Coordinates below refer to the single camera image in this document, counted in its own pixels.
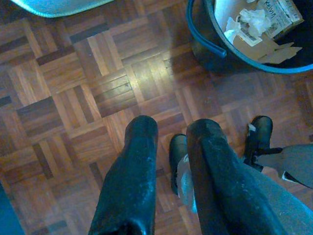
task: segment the trash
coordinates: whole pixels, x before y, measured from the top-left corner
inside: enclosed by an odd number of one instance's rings
[[[278,40],[304,20],[292,0],[259,0],[257,9],[265,10],[271,21],[266,34]]]
[[[225,37],[248,58],[280,64],[302,49],[292,47],[293,42],[278,45],[274,41],[303,22],[291,0],[216,0],[215,4],[215,18]]]
[[[243,9],[239,15],[241,21],[249,24],[248,32],[253,37],[261,37],[262,33],[271,27],[271,21],[266,16],[265,10],[247,10]]]
[[[240,28],[240,23],[235,22],[231,17],[229,17],[226,25],[226,31],[224,33],[225,37],[231,43],[234,43],[235,37],[240,33]]]

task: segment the bucket handle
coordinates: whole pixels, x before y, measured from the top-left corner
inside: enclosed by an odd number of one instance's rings
[[[199,31],[196,29],[194,22],[192,20],[192,10],[194,6],[195,0],[189,0],[188,6],[187,6],[187,23],[188,27],[190,29],[190,32],[192,36],[204,47],[206,47],[208,50],[213,52],[214,54],[218,55],[221,58],[225,58],[227,56],[227,52],[225,49],[215,45],[214,43],[210,42],[209,40],[205,39]]]

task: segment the parquet floor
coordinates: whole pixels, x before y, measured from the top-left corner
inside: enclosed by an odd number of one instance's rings
[[[85,235],[133,117],[159,127],[156,235],[199,235],[170,189],[169,141],[199,118],[242,154],[246,125],[274,121],[272,146],[313,142],[313,73],[223,76],[195,60],[186,0],[116,0],[60,19],[0,7],[0,179],[31,235]],[[313,209],[313,191],[265,173]]]

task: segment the black boot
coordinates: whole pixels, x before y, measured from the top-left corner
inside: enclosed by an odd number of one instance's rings
[[[244,163],[257,169],[263,170],[263,166],[255,164],[255,155],[259,150],[269,149],[269,141],[273,131],[273,121],[267,116],[258,116],[249,125],[244,153]]]
[[[173,192],[178,195],[177,189],[177,167],[180,160],[187,154],[187,137],[184,134],[176,134],[170,143],[170,166],[172,170],[171,187]]]

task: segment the crumpled paper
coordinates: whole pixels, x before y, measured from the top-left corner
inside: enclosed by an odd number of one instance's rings
[[[271,26],[270,19],[266,16],[265,10],[243,9],[240,13],[240,20],[249,24],[248,32],[257,38]]]
[[[229,17],[224,35],[233,44],[235,37],[240,32],[240,29],[241,29],[240,23],[235,22],[231,17]]]

